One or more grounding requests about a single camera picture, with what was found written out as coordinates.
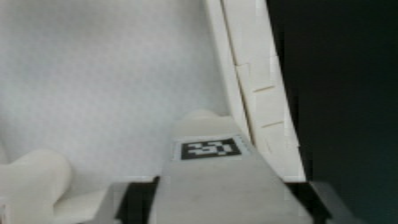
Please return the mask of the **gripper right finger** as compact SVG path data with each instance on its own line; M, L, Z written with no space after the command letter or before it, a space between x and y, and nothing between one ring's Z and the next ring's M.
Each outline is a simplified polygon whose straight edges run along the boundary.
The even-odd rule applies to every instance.
M313 224L356 224L356 216L333 185L322 181L287 184L313 217Z

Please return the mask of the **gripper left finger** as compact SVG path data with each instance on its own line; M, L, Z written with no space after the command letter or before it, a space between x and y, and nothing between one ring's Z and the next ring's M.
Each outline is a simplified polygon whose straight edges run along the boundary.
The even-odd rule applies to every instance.
M161 177L111 185L95 224L150 224Z

